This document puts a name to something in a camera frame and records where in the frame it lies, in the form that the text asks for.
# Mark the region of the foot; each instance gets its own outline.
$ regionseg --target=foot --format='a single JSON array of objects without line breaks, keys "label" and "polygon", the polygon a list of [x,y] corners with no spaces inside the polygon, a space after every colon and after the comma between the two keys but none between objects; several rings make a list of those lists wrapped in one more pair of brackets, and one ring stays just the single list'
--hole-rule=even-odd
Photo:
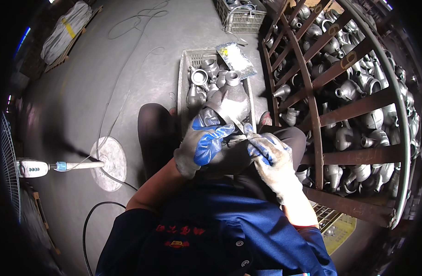
[{"label": "foot", "polygon": [[269,111],[266,111],[260,117],[260,126],[262,125],[272,125],[271,113]]},{"label": "foot", "polygon": [[177,108],[173,107],[168,112],[170,113],[171,116],[177,117]]}]

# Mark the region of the plastic crate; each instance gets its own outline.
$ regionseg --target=plastic crate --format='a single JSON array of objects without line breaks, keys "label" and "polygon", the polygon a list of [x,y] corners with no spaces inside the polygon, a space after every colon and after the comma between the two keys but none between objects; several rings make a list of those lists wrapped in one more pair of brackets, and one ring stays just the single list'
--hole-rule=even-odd
[{"label": "plastic crate", "polygon": [[259,33],[263,19],[267,14],[266,8],[258,0],[251,0],[251,2],[256,6],[255,11],[250,13],[248,10],[236,9],[225,22],[231,11],[230,6],[228,6],[225,0],[217,0],[216,10],[226,31],[233,34]]},{"label": "plastic crate", "polygon": [[[177,116],[181,119],[182,137],[185,136],[189,122],[196,114],[190,114],[186,105],[186,97],[190,88],[188,80],[189,66],[200,68],[202,62],[207,59],[215,59],[219,64],[224,63],[215,48],[187,49],[183,50],[179,66],[179,83],[177,87]],[[251,103],[249,122],[256,132],[256,116],[254,112],[254,102],[252,97],[251,82],[249,78],[242,80],[243,87],[248,94]]]}]

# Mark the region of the rust-colored metal rack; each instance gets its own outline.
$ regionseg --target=rust-colored metal rack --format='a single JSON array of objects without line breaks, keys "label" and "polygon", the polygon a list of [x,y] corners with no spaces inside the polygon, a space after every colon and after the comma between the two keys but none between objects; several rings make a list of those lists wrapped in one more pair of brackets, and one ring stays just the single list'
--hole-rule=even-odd
[{"label": "rust-colored metal rack", "polygon": [[[280,13],[278,13],[276,18],[273,20],[268,34],[262,41],[266,67],[268,69],[271,93],[274,93],[277,88],[290,80],[291,77],[299,71],[301,71],[304,83],[304,87],[300,91],[288,97],[285,102],[280,104],[280,106],[278,105],[277,98],[273,97],[274,124],[280,126],[279,113],[285,111],[288,107],[291,107],[295,103],[306,99],[309,105],[310,120],[307,119],[303,121],[303,123],[297,127],[304,132],[309,130],[313,131],[314,153],[305,155],[302,160],[302,164],[315,165],[316,171],[316,189],[310,189],[307,187],[303,188],[303,191],[307,195],[308,199],[329,208],[333,208],[341,213],[346,213],[350,216],[373,222],[382,227],[393,229],[400,221],[405,206],[407,196],[407,182],[409,179],[411,164],[409,126],[407,123],[406,108],[399,91],[398,81],[396,79],[395,73],[391,69],[389,60],[387,59],[377,38],[369,29],[368,25],[353,9],[350,3],[348,3],[346,0],[336,0],[336,2],[340,4],[340,6],[344,9],[344,12],[339,16],[334,24],[318,38],[318,40],[304,55],[298,45],[298,41],[315,21],[318,14],[328,5],[329,0],[321,0],[318,5],[313,8],[309,18],[303,23],[302,27],[296,33],[291,30],[289,22],[296,17],[300,8],[305,3],[305,0],[300,0],[297,3],[288,19],[285,17],[285,11],[287,8],[289,8],[288,6],[290,4],[290,0],[284,0]],[[365,35],[365,39],[361,41],[339,62],[334,63],[319,77],[312,80],[306,63],[311,60],[311,58],[313,58],[351,19],[357,23],[358,27]],[[282,28],[280,33],[274,38],[272,47],[268,50],[265,43],[273,35],[274,25],[282,25]],[[273,56],[283,36],[287,36],[290,43],[286,45],[283,52],[281,52],[275,61],[271,64],[271,57]],[[286,55],[291,52],[291,50],[294,50],[297,63],[293,65],[293,67],[279,81],[275,82],[273,72],[278,68],[280,63],[284,60]],[[363,58],[364,55],[368,54],[372,50],[374,50],[381,63],[381,67],[389,81],[389,87],[370,96],[352,102],[351,104],[340,107],[330,113],[319,116],[314,91],[322,88],[335,77],[345,72],[355,62]],[[375,109],[387,106],[391,103],[395,103],[397,110],[401,140],[400,144],[344,152],[323,152],[321,127],[363,115]],[[347,198],[322,191],[324,185],[324,165],[358,165],[397,162],[401,162],[401,171],[399,178],[398,196],[393,207],[385,206],[386,202],[381,204],[382,200],[380,196],[374,196],[370,198]]]}]

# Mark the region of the yellow strap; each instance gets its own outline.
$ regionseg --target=yellow strap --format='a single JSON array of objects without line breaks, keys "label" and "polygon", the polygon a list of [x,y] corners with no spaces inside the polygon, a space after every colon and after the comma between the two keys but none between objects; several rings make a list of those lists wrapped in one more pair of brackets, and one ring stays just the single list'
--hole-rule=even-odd
[{"label": "yellow strap", "polygon": [[73,30],[72,30],[72,28],[71,28],[71,26],[70,26],[70,23],[68,23],[68,21],[67,21],[65,18],[63,18],[63,19],[61,20],[61,22],[65,25],[65,28],[67,29],[67,31],[68,31],[68,33],[70,34],[70,36],[71,36],[72,38],[75,38],[75,33],[73,32]]}]

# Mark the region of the blue rubber-coated glove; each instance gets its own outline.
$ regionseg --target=blue rubber-coated glove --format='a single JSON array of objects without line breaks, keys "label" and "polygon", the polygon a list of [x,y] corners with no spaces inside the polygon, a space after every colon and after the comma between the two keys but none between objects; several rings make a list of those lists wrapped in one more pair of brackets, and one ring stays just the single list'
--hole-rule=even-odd
[{"label": "blue rubber-coated glove", "polygon": [[221,151],[223,138],[234,130],[232,124],[205,126],[200,116],[196,116],[180,147],[174,151],[177,170],[186,179],[192,179],[201,166],[207,165]]},{"label": "blue rubber-coated glove", "polygon": [[295,175],[292,149],[271,133],[255,134],[249,123],[243,129],[249,141],[248,153],[260,177],[284,205],[294,191],[303,189]]}]

